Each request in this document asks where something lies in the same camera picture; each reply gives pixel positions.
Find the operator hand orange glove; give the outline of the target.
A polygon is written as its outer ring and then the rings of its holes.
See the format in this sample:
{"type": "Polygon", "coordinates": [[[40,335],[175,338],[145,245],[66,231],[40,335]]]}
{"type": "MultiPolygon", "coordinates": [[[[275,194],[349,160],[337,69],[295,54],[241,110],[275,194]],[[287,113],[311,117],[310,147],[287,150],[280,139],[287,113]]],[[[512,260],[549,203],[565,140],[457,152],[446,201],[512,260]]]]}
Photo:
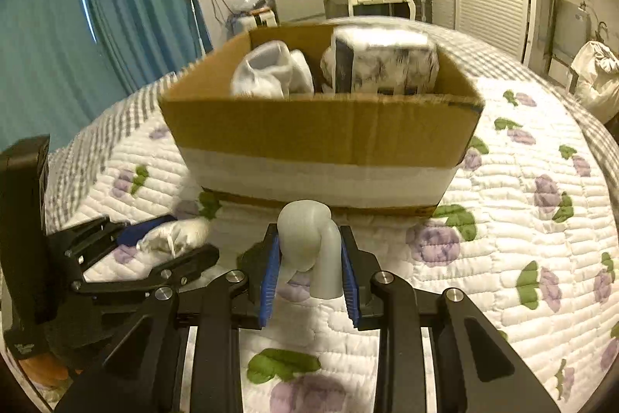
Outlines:
{"type": "Polygon", "coordinates": [[[49,352],[20,360],[18,364],[30,380],[44,387],[59,387],[82,373],[80,369],[67,367],[49,352]]]}

